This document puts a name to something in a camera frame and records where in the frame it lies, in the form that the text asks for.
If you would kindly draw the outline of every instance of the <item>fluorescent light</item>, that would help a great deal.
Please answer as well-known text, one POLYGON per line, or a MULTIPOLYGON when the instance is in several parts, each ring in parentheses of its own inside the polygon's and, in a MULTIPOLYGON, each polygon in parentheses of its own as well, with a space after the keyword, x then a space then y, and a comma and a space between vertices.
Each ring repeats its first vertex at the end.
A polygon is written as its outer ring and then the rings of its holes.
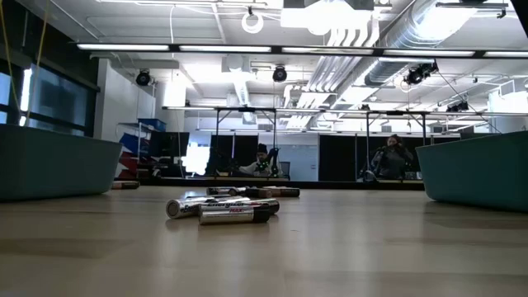
POLYGON ((429 58, 388 58, 388 57, 381 57, 379 58, 380 62, 402 62, 402 63, 435 63, 434 59, 429 58))
POLYGON ((445 56, 445 57, 471 57, 475 54, 472 50, 438 50, 438 49, 386 49, 384 54, 402 55, 411 57, 445 56))
POLYGON ((512 52, 512 51, 488 51, 484 57, 489 58, 528 58, 528 51, 512 52))
POLYGON ((170 111, 214 111, 214 107, 198 107, 198 106, 164 106, 163 109, 170 111))
MULTIPOLYGON (((196 129, 196 131, 201 132, 216 132, 216 129, 196 129)), ((239 133, 273 133, 273 130, 244 130, 244 129, 218 129, 219 132, 239 132, 239 133)), ((276 133, 279 134, 288 134, 288 133, 305 133, 307 131, 304 130, 277 130, 276 133)))
POLYGON ((78 44, 81 50, 169 51, 168 45, 78 44))
POLYGON ((352 111, 352 110, 325 110, 329 113, 347 113, 347 114, 365 114, 367 111, 352 111))
POLYGON ((370 55, 373 49, 327 48, 327 47, 283 47, 285 54, 358 54, 370 55))
POLYGON ((290 113, 318 113, 321 110, 308 109, 308 108, 277 108, 277 112, 290 112, 290 113))
POLYGON ((270 46, 180 45, 182 52, 270 53, 270 46))

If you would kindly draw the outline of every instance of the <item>window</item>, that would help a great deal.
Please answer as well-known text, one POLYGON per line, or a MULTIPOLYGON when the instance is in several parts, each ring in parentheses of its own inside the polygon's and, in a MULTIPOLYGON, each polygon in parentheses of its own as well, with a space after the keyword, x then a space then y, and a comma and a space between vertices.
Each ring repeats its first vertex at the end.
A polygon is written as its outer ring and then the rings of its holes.
POLYGON ((19 125, 26 123, 31 106, 30 127, 92 136, 95 92, 46 68, 40 68, 35 80, 35 71, 35 65, 23 71, 19 125))
POLYGON ((29 126, 33 128, 43 129, 43 130, 55 131, 55 132, 77 135, 77 136, 84 136, 84 131, 64 127, 62 125, 55 125, 55 124, 47 123, 42 120, 30 119, 29 126))
POLYGON ((45 68, 40 69, 35 82, 35 65, 31 70, 31 91, 36 83, 35 94, 30 97, 31 112, 76 125, 87 124, 90 91, 45 68))
POLYGON ((9 91, 11 87, 11 77, 0 73, 0 104, 9 105, 9 91))

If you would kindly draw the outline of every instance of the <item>wooden floor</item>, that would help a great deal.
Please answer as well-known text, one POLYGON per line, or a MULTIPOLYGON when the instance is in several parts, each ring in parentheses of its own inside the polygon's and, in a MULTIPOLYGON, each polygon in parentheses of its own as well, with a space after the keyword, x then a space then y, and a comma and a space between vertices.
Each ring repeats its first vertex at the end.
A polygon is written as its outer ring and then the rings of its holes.
POLYGON ((197 193, 1 204, 0 296, 528 295, 525 214, 311 190, 269 224, 167 219, 167 200, 197 193))

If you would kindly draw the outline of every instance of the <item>hanging wire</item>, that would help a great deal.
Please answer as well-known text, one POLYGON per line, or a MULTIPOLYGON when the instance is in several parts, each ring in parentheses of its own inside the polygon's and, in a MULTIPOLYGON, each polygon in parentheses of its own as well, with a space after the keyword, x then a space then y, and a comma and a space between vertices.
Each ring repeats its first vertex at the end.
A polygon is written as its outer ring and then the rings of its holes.
POLYGON ((48 25, 48 15, 50 14, 50 0, 46 1, 46 10, 44 13, 44 25, 42 26, 42 35, 40 36, 40 45, 39 45, 39 53, 36 58, 36 67, 35 67, 35 83, 33 84, 33 93, 31 94, 30 98, 28 99, 27 103, 27 115, 26 115, 26 126, 29 126, 30 123, 30 114, 31 114, 31 101, 35 97, 36 92, 36 85, 39 81, 39 72, 40 72, 40 58, 42 58, 42 48, 44 47, 44 37, 46 35, 46 27, 48 25))
POLYGON ((458 97, 460 97, 460 100, 462 100, 462 102, 465 102, 468 104, 469 108, 471 108, 474 112, 478 113, 478 115, 482 118, 483 121, 485 121, 486 123, 488 123, 488 125, 490 127, 492 127, 495 131, 497 131, 499 134, 502 134, 501 130, 497 129, 497 127, 495 127, 489 120, 486 120, 476 109, 474 109, 467 100, 465 100, 465 98, 460 95, 460 93, 458 93, 456 91, 456 89, 453 87, 453 85, 451 85, 451 83, 446 79, 444 78, 444 76, 442 75, 442 73, 440 73, 440 71, 438 71, 438 74, 440 74, 440 76, 442 77, 442 79, 444 79, 444 81, 447 83, 447 85, 453 90, 453 92, 456 93, 456 95, 458 97))
POLYGON ((18 104, 17 88, 15 87, 15 80, 13 79, 13 69, 11 66, 11 51, 9 49, 9 42, 7 39, 6 21, 3 15, 3 0, 0 0, 0 19, 2 20, 3 44, 6 46, 7 67, 9 68, 9 76, 11 76, 12 94, 13 94, 13 98, 15 99, 16 109, 18 110, 18 115, 20 115, 21 114, 20 104, 18 104))

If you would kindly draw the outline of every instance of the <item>light fixture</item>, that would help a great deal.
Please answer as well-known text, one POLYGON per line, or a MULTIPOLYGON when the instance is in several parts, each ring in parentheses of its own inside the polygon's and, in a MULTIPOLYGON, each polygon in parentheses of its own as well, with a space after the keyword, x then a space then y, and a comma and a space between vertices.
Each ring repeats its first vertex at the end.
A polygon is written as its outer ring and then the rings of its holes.
POLYGON ((141 69, 138 77, 135 78, 135 82, 141 87, 147 87, 151 81, 152 78, 150 77, 150 70, 148 69, 141 69))
POLYGON ((249 34, 256 34, 262 30, 264 27, 264 19, 262 14, 253 13, 251 7, 247 8, 247 13, 242 18, 242 28, 249 34), (257 17, 257 23, 253 26, 248 25, 248 18, 255 16, 257 17))
POLYGON ((282 83, 288 78, 288 73, 283 65, 278 65, 275 67, 273 72, 273 81, 276 83, 282 83))
POLYGON ((78 44, 80 50, 169 51, 168 45, 78 44))
POLYGON ((215 4, 219 7, 261 7, 266 8, 266 2, 244 2, 242 1, 217 1, 217 0, 196 0, 196 1, 173 1, 173 0, 96 0, 102 3, 132 3, 140 6, 185 6, 185 7, 210 7, 215 4))
POLYGON ((528 58, 528 51, 487 51, 487 58, 528 58))
POLYGON ((328 48, 324 46, 283 47, 285 54, 357 54, 370 55, 373 49, 328 48))
POLYGON ((277 108, 277 112, 281 113, 318 113, 321 110, 308 108, 277 108))
POLYGON ((270 46, 180 45, 182 52, 270 53, 270 46))
POLYGON ((353 110, 325 110, 328 113, 343 113, 343 114, 365 114, 367 111, 353 111, 353 110))
POLYGON ((409 57, 471 57, 475 54, 472 50, 438 50, 438 49, 386 49, 384 54, 409 57))
MULTIPOLYGON (((196 131, 201 132, 216 132, 216 129, 196 129, 196 131)), ((239 132, 239 133, 274 133, 273 130, 245 130, 245 129, 218 129, 219 132, 225 133, 225 132, 239 132)), ((277 130, 277 134, 293 134, 293 133, 306 133, 306 130, 277 130)))
POLYGON ((409 86, 417 85, 426 78, 429 78, 436 71, 438 71, 438 64, 436 62, 432 64, 419 64, 418 67, 409 69, 409 73, 403 81, 409 86))
POLYGON ((198 106, 164 106, 164 110, 170 111, 214 111, 214 107, 198 107, 198 106))
POLYGON ((378 59, 380 62, 397 62, 397 63, 435 63, 434 59, 430 58, 392 58, 392 57, 381 57, 378 59))

